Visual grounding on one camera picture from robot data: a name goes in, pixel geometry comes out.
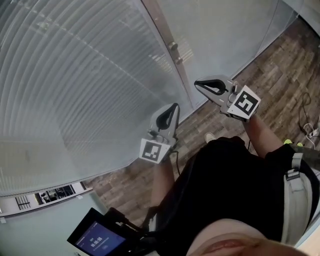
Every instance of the white shoulder strap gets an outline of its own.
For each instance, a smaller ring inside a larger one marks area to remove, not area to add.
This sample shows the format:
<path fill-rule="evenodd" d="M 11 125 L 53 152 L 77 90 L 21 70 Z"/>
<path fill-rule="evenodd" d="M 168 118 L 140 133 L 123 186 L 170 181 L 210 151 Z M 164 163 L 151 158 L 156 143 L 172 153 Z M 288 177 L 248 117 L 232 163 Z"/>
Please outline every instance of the white shoulder strap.
<path fill-rule="evenodd" d="M 304 234 L 312 206 L 312 188 L 308 177 L 299 172 L 302 153 L 295 153 L 292 169 L 283 177 L 284 211 L 281 242 L 295 245 Z"/>

